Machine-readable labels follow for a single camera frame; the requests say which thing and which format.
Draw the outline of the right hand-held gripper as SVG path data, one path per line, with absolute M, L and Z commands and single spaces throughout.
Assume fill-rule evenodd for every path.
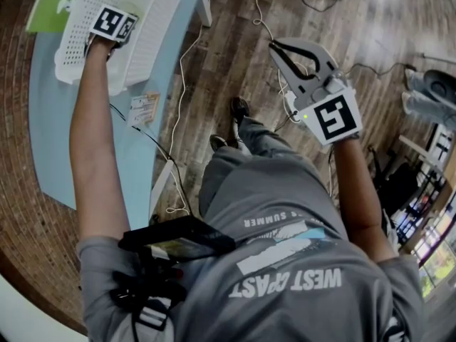
M 363 128 L 356 91 L 323 46 L 287 37 L 274 39 L 269 48 L 277 68 L 295 92 L 294 117 L 322 145 L 347 139 Z M 302 73 L 287 51 L 312 60 L 316 73 Z

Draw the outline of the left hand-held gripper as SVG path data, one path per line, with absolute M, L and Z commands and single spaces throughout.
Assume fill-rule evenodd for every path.
M 137 22 L 136 15 L 103 4 L 90 25 L 89 33 L 118 43 L 125 43 Z

